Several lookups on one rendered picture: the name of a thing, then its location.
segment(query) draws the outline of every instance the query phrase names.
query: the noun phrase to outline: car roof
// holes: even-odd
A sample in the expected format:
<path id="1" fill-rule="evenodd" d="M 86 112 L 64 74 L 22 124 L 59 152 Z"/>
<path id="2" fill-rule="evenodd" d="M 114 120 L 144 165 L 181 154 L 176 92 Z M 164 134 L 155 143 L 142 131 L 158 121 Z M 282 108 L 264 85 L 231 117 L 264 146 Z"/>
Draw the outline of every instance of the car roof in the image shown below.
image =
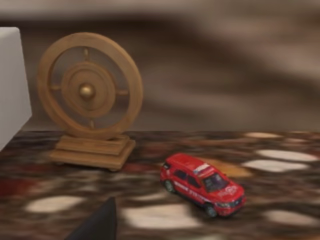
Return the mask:
<path id="1" fill-rule="evenodd" d="M 205 172 L 215 172 L 215 168 L 205 163 L 199 158 L 196 158 L 194 156 L 187 155 L 185 153 L 176 153 L 168 158 L 168 162 L 172 164 L 178 164 L 183 168 L 186 168 L 193 172 L 195 175 L 199 175 L 202 170 L 205 170 Z"/>

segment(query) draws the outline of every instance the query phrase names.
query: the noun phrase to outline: car side window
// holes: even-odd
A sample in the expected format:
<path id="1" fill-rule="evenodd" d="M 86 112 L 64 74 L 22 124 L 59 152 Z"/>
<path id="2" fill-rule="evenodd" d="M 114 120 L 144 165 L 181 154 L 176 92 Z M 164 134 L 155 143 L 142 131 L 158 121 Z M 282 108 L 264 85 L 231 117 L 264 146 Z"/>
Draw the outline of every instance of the car side window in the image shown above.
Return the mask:
<path id="1" fill-rule="evenodd" d="M 197 182 L 197 180 L 193 176 L 188 175 L 187 182 L 188 184 L 194 186 L 197 189 L 201 187 L 200 184 Z"/>
<path id="2" fill-rule="evenodd" d="M 176 170 L 173 175 L 180 178 L 181 180 L 185 180 L 187 178 L 187 173 L 181 170 Z"/>
<path id="3" fill-rule="evenodd" d="M 163 164 L 163 167 L 164 167 L 165 169 L 170 169 L 170 168 L 171 168 L 171 164 L 165 162 L 165 163 Z"/>

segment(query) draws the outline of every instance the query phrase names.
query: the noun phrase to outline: gold knob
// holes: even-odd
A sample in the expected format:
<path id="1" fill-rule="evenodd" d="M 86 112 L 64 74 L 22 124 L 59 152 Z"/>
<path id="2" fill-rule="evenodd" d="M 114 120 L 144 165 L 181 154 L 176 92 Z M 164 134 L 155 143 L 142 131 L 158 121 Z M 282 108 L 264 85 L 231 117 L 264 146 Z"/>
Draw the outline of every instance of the gold knob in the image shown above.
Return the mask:
<path id="1" fill-rule="evenodd" d="M 89 83 L 83 83 L 79 87 L 79 95 L 84 100 L 90 100 L 92 99 L 96 94 L 94 86 L 92 86 Z"/>

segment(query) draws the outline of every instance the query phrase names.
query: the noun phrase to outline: car hood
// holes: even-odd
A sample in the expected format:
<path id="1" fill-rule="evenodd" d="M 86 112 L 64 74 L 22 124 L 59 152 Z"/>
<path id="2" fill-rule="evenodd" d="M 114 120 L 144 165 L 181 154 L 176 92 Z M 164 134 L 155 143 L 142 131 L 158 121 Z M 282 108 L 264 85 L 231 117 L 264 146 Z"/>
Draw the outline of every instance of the car hood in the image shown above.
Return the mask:
<path id="1" fill-rule="evenodd" d="M 219 201 L 227 203 L 241 197 L 244 192 L 245 191 L 242 186 L 234 182 L 230 182 L 225 188 L 216 191 L 214 195 Z"/>

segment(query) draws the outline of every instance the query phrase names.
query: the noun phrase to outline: blurry brown wall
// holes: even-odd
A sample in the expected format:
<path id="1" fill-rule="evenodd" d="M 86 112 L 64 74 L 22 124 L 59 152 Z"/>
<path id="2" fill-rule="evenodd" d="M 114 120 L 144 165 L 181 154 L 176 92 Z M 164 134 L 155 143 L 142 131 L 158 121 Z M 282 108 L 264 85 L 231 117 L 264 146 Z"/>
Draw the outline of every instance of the blurry brown wall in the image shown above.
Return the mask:
<path id="1" fill-rule="evenodd" d="M 132 130 L 320 130 L 319 7 L 312 1 L 238 2 L 199 1 L 176 16 L 168 6 L 170 14 L 162 9 L 157 15 L 151 7 L 144 14 L 106 13 L 91 20 L 0 12 L 0 26 L 21 30 L 33 109 L 24 129 L 57 128 L 38 98 L 38 63 L 54 41 L 85 31 L 118 42 L 138 65 L 144 103 Z M 55 81 L 81 60 L 75 51 L 63 58 Z M 118 111 L 99 123 L 115 122 L 125 108 L 120 99 Z"/>

